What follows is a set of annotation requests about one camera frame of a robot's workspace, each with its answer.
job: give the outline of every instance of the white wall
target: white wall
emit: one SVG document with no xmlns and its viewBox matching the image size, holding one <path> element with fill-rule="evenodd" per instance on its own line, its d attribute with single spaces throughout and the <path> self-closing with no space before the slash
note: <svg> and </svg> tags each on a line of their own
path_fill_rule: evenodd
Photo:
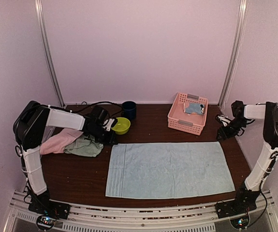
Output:
<svg viewBox="0 0 278 232">
<path fill-rule="evenodd" d="M 34 0 L 0 0 L 0 230 L 24 183 L 12 125 L 29 100 L 58 103 L 44 58 Z"/>
<path fill-rule="evenodd" d="M 243 45 L 237 60 L 238 66 L 224 112 L 232 116 L 230 105 L 235 100 L 245 104 L 278 102 L 278 1 L 249 3 Z M 238 140 L 251 167 L 261 151 L 263 123 L 248 126 Z M 268 178 L 278 207 L 278 162 Z"/>
<path fill-rule="evenodd" d="M 171 103 L 177 92 L 218 103 L 240 0 L 45 0 L 66 103 Z"/>
</svg>

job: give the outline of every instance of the basket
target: basket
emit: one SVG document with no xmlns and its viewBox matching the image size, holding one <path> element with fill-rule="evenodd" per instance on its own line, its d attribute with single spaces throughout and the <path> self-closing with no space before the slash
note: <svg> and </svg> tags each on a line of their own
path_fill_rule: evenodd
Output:
<svg viewBox="0 0 278 232">
<path fill-rule="evenodd" d="M 203 115 L 185 114 L 184 102 L 205 105 Z M 200 135 L 206 122 L 208 100 L 192 94 L 178 93 L 168 114 L 168 127 L 191 134 Z"/>
</svg>

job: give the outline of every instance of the metal bar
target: metal bar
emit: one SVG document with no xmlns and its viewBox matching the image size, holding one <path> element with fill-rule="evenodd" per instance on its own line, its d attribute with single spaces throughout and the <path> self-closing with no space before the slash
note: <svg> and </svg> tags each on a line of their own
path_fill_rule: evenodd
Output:
<svg viewBox="0 0 278 232">
<path fill-rule="evenodd" d="M 264 192 L 269 207 L 274 205 L 271 193 Z M 15 214 L 18 218 L 34 222 L 38 216 L 34 212 L 28 211 L 28 204 L 24 202 L 26 193 L 15 192 L 10 206 L 17 210 Z M 259 196 L 257 209 L 262 210 L 265 200 Z M 165 208 L 110 208 L 97 207 L 81 204 L 70 204 L 70 214 L 67 220 L 58 220 L 56 229 L 63 228 L 63 231 L 82 231 L 82 228 L 93 228 L 98 231 L 182 231 L 186 227 L 201 227 L 210 225 L 212 222 L 228 220 L 228 218 L 218 219 L 215 212 L 215 203 L 204 203 L 198 205 L 175 206 Z"/>
<path fill-rule="evenodd" d="M 45 56 L 46 56 L 46 62 L 48 65 L 48 70 L 50 72 L 53 87 L 54 87 L 55 93 L 57 95 L 59 104 L 61 107 L 64 107 L 65 103 L 64 103 L 62 95 L 61 95 L 60 87 L 59 87 L 59 84 L 57 81 L 56 72 L 54 69 L 53 60 L 52 60 L 52 56 L 51 56 L 51 52 L 50 52 L 50 48 L 49 48 L 49 44 L 48 44 L 45 22 L 44 22 L 44 14 L 43 14 L 43 10 L 42 10 L 42 0 L 35 0 L 35 6 L 36 6 L 37 17 L 38 17 L 38 21 L 39 21 L 40 30 L 41 30 L 42 41 L 43 41 L 43 45 L 44 45 L 44 51 L 45 51 Z"/>
<path fill-rule="evenodd" d="M 278 211 L 275 205 L 271 205 L 271 207 L 267 207 L 267 212 L 269 215 L 269 219 L 273 228 L 273 232 L 278 232 Z"/>
<path fill-rule="evenodd" d="M 6 211 L 6 215 L 8 215 L 8 217 L 5 219 L 2 232 L 9 232 L 13 230 L 17 211 L 17 209 L 8 206 Z"/>
<path fill-rule="evenodd" d="M 219 107 L 222 107 L 225 101 L 225 97 L 228 92 L 230 81 L 232 80 L 233 74 L 234 74 L 234 68 L 235 68 L 235 62 L 237 59 L 237 55 L 239 52 L 239 48 L 241 45 L 241 39 L 243 37 L 243 30 L 245 26 L 245 20 L 246 20 L 246 11 L 247 11 L 247 5 L 249 0 L 240 0 L 240 11 L 238 15 L 237 25 L 236 25 L 236 31 L 235 31 L 235 37 L 234 37 L 234 45 L 232 48 L 232 53 L 229 61 L 229 66 L 226 74 L 226 79 L 224 82 L 224 86 L 221 91 L 220 99 L 219 99 Z"/>
</svg>

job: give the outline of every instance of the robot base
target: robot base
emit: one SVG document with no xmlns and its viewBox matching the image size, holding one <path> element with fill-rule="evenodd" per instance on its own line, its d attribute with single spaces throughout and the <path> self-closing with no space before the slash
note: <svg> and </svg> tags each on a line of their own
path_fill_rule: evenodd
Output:
<svg viewBox="0 0 278 232">
<path fill-rule="evenodd" d="M 28 210 L 35 212 L 37 214 L 47 215 L 50 218 L 58 217 L 60 219 L 67 219 L 70 211 L 70 205 L 65 203 L 53 202 L 49 201 L 49 209 L 53 209 L 54 213 L 49 213 L 43 209 L 43 207 L 39 207 L 36 202 L 31 202 Z"/>
<path fill-rule="evenodd" d="M 244 207 L 236 207 L 236 201 L 228 201 L 228 202 L 220 202 L 215 205 L 216 213 L 218 218 L 232 217 L 239 214 L 247 213 L 248 211 L 252 211 L 257 209 L 256 203 L 248 203 L 245 204 Z"/>
</svg>

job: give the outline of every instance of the light blue cloth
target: light blue cloth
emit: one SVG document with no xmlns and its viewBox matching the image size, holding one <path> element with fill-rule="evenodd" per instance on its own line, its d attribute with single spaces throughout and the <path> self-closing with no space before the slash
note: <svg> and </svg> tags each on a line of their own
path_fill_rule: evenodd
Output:
<svg viewBox="0 0 278 232">
<path fill-rule="evenodd" d="M 186 114 L 203 115 L 204 112 L 205 112 L 205 106 L 200 103 L 189 103 L 189 106 L 185 107 Z"/>
<path fill-rule="evenodd" d="M 219 142 L 119 144 L 112 148 L 108 197 L 169 199 L 234 191 Z"/>
</svg>

